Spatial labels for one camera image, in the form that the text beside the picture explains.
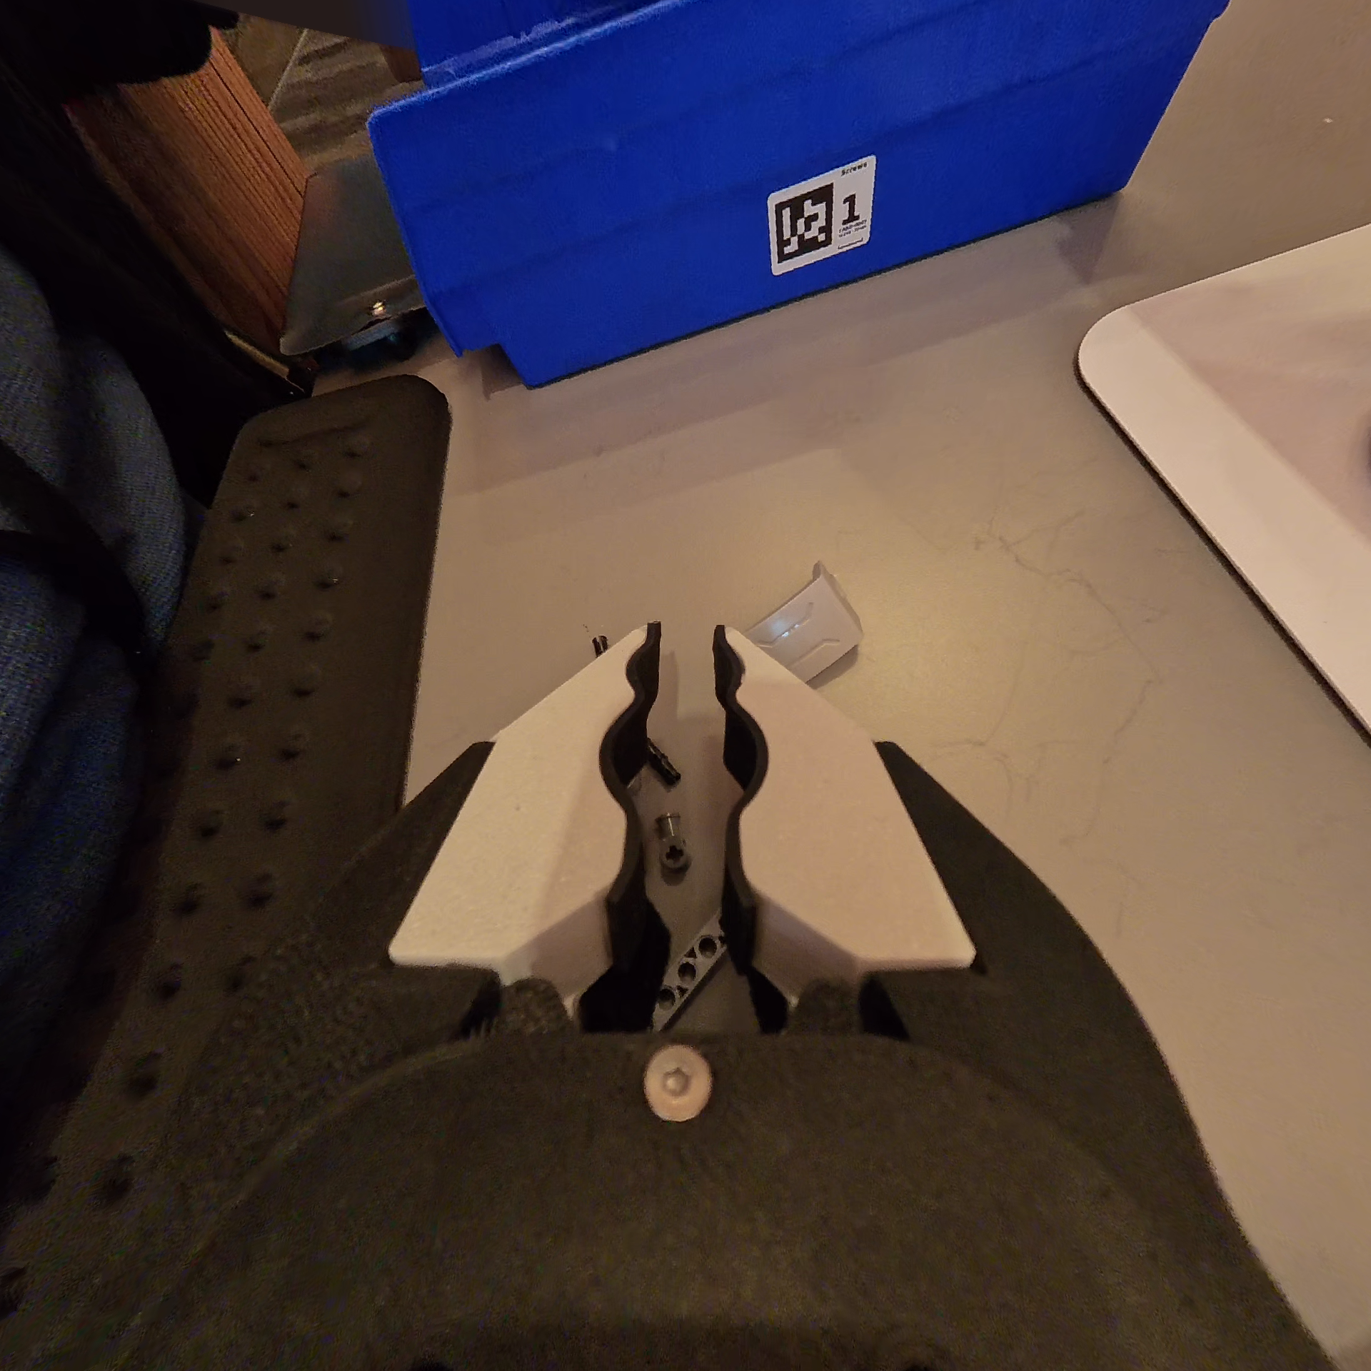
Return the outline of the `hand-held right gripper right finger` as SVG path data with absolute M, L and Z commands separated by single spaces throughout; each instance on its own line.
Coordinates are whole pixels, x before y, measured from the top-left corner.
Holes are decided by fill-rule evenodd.
M 716 625 L 725 819 L 720 924 L 759 1020 L 816 983 L 966 971 L 976 948 L 880 746 L 738 628 Z

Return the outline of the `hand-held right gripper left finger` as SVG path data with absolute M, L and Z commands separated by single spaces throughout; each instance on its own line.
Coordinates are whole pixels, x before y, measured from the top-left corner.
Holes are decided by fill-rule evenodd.
M 540 979 L 583 1020 L 651 1020 L 669 934 L 628 792 L 646 766 L 661 624 L 566 679 L 468 757 L 480 766 L 388 943 L 401 968 Z

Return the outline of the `grey toy beam with holes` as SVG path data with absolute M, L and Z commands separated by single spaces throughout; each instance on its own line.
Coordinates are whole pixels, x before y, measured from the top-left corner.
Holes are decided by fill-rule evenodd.
M 726 950 L 728 943 L 721 921 L 713 917 L 669 961 L 654 996 L 653 1033 L 663 1033 L 681 1017 L 685 1004 L 708 984 L 708 979 L 726 960 Z

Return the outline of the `blue plastic bin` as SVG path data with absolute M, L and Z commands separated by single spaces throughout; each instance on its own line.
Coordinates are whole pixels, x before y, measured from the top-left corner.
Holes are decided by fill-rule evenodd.
M 527 385 L 1115 194 L 1221 2 L 408 3 L 369 123 L 426 307 Z M 878 160 L 775 278 L 767 198 Z

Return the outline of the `grey curved toy panel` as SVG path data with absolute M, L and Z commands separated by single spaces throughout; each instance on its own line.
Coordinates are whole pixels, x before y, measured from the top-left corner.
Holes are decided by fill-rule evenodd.
M 863 637 L 858 614 L 821 560 L 798 593 L 746 630 L 747 642 L 805 682 L 857 651 Z

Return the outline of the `black dimpled pad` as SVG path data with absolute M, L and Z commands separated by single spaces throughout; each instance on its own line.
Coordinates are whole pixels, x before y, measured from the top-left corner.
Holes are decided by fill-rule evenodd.
M 3 1304 L 44 1229 L 147 1187 L 197 1061 L 400 808 L 452 434 L 414 374 L 261 415 L 199 535 L 144 788 L 54 1037 L 3 1113 Z

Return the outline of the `white desk stand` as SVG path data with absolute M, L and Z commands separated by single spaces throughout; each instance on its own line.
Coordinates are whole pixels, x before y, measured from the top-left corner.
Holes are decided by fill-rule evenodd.
M 1369 227 L 1100 318 L 1082 384 L 1369 726 Z

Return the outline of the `metal plate with caster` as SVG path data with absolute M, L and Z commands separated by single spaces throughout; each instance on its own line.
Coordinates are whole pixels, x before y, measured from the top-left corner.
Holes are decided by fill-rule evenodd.
M 410 359 L 426 307 L 372 152 L 335 160 L 305 185 L 279 351 L 326 366 Z

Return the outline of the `white printed tag label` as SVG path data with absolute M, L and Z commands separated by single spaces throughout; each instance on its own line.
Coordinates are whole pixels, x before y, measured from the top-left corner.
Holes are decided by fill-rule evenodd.
M 775 278 L 862 248 L 870 238 L 878 160 L 867 155 L 774 191 L 765 202 Z

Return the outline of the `ribbed wooden cabinet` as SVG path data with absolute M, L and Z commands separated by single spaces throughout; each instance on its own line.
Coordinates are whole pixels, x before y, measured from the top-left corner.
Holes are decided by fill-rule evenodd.
M 227 39 L 194 74 L 95 92 L 67 114 L 197 299 L 277 354 L 308 173 Z

